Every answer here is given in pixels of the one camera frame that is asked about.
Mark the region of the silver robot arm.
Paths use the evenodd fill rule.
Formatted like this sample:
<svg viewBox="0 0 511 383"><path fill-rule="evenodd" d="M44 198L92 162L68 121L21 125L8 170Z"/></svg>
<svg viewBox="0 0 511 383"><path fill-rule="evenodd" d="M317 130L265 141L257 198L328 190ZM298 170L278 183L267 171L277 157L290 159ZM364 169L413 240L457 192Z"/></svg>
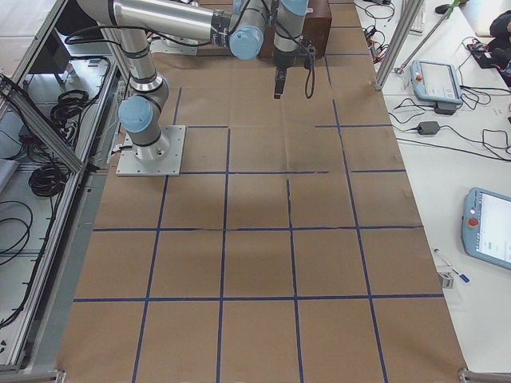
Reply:
<svg viewBox="0 0 511 383"><path fill-rule="evenodd" d="M154 65L149 33L217 45L248 61L259 54L264 33L272 26L274 97L283 95L287 71L298 57L303 57L308 71L305 95L314 94L315 47L303 36L306 1L235 1L231 11L176 1L80 1L78 5L101 28L120 34L117 44L129 68L133 95L121 103L118 116L132 141L133 156L141 163L164 159L172 143L159 123L169 85Z"/></svg>

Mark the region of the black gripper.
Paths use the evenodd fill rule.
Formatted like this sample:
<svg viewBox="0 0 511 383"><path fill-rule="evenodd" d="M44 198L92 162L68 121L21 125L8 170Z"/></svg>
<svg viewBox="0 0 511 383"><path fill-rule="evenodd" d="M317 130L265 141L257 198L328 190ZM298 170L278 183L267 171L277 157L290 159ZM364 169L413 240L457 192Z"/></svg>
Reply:
<svg viewBox="0 0 511 383"><path fill-rule="evenodd" d="M312 70L315 64L316 48L307 36L292 38L289 41L294 44L292 51L284 52L274 48L273 62L277 67L275 70L275 99L280 99L283 95L287 69L292 67L299 58L303 60L303 67L307 70Z"/></svg>

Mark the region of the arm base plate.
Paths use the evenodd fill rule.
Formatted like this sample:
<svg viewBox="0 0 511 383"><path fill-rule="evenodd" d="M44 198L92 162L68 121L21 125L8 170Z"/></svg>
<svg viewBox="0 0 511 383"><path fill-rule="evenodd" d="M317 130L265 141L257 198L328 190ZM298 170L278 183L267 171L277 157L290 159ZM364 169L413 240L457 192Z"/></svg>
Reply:
<svg viewBox="0 0 511 383"><path fill-rule="evenodd" d="M118 176L178 176L185 142L185 125L161 128L160 139L152 146L135 145L126 135L117 164Z"/></svg>

